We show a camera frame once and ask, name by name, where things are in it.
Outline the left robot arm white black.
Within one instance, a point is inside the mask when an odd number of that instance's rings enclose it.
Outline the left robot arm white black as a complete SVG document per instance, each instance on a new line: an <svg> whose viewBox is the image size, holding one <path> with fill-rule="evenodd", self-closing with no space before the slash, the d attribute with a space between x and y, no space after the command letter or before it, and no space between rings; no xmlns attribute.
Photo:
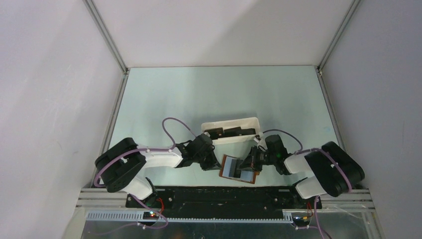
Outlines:
<svg viewBox="0 0 422 239"><path fill-rule="evenodd" d="M141 178L142 169L153 167L183 168L193 163L199 164L203 171L219 170L212 139L200 134L194 140L176 143L170 149L138 148L134 139L124 138L95 160L97 175L96 187L104 187L109 193L124 191L145 207L152 207L157 202L157 191L152 181Z"/></svg>

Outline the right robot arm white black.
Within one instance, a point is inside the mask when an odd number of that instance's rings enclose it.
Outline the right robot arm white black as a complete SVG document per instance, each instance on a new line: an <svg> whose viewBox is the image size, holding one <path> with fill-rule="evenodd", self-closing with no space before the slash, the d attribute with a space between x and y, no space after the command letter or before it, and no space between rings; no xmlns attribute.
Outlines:
<svg viewBox="0 0 422 239"><path fill-rule="evenodd" d="M328 194L338 197L348 193L365 178L363 168L333 141L319 148L294 153L287 151L277 134L267 136L264 142L264 145L251 147L246 158L236 168L260 172L264 165L272 165L281 175L312 173L312 177L293 184L289 200L295 208L304 207L315 196Z"/></svg>

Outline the brown leather card holder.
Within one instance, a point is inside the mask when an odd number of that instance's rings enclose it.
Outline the brown leather card holder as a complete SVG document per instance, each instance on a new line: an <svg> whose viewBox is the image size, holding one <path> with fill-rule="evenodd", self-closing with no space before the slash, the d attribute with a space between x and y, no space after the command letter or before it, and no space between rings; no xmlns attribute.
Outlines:
<svg viewBox="0 0 422 239"><path fill-rule="evenodd" d="M255 184L258 173L254 171L241 170L240 164L242 162L243 160L240 158L225 154L223 156L219 177L248 184Z"/></svg>

